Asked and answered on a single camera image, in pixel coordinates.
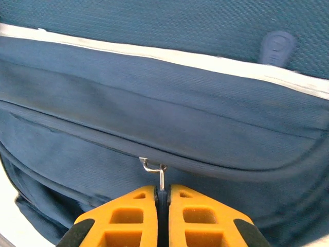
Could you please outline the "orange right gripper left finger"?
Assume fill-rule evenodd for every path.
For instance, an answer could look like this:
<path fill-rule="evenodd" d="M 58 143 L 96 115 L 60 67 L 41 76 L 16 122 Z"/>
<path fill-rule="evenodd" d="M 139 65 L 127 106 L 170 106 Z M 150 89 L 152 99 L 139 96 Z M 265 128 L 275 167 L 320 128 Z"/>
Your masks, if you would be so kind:
<path fill-rule="evenodd" d="M 157 246 L 155 196 L 145 186 L 85 212 L 57 246 Z"/>

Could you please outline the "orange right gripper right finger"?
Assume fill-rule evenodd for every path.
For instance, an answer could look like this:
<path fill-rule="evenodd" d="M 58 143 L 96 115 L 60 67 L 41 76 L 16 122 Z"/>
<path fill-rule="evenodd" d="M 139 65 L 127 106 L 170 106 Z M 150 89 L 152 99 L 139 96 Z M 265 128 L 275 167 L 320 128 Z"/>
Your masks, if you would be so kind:
<path fill-rule="evenodd" d="M 169 246 L 269 246 L 242 212 L 182 185 L 171 185 Z"/>

